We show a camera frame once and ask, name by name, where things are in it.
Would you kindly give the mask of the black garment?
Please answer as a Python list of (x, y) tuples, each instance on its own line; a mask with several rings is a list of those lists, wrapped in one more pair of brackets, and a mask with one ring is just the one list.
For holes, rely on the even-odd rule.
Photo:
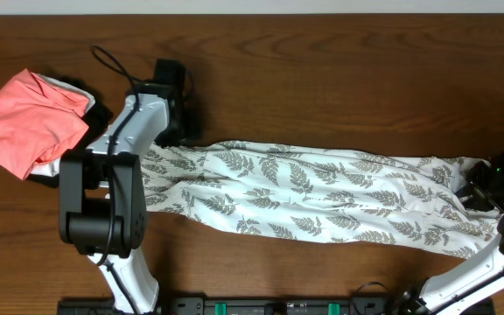
[[(67, 76), (54, 79), (44, 75), (42, 75), (42, 78), (61, 88), (85, 95), (89, 99), (85, 114), (81, 118), (88, 126), (88, 130), (73, 147), (73, 151), (84, 151), (89, 144), (98, 139), (106, 130), (109, 126), (109, 121), (113, 117), (113, 113), (102, 103), (102, 94), (81, 79)], [(43, 186), (57, 188), (59, 186), (59, 173), (60, 160), (57, 158), (49, 164), (35, 166), (26, 180)]]

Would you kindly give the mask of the pink garment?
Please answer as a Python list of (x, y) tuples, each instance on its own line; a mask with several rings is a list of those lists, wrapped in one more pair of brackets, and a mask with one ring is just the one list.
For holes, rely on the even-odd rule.
[(0, 89), (0, 165), (19, 179), (53, 176), (61, 156), (89, 126), (95, 98), (71, 84), (24, 69)]

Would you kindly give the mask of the white fern print dress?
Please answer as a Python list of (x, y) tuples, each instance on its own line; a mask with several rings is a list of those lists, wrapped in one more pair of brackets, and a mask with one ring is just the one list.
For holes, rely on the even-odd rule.
[(470, 157), (387, 157), (274, 143), (151, 146), (146, 206), (211, 228), (303, 242), (374, 242), (468, 258), (501, 212), (465, 206)]

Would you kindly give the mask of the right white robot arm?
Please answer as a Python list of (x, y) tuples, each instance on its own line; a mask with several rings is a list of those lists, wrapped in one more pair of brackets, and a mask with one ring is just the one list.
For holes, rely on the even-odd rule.
[(477, 163), (456, 195), (464, 199), (465, 207), (500, 211), (497, 235), (457, 267), (389, 302), (387, 314), (460, 314), (504, 290), (504, 151), (489, 163)]

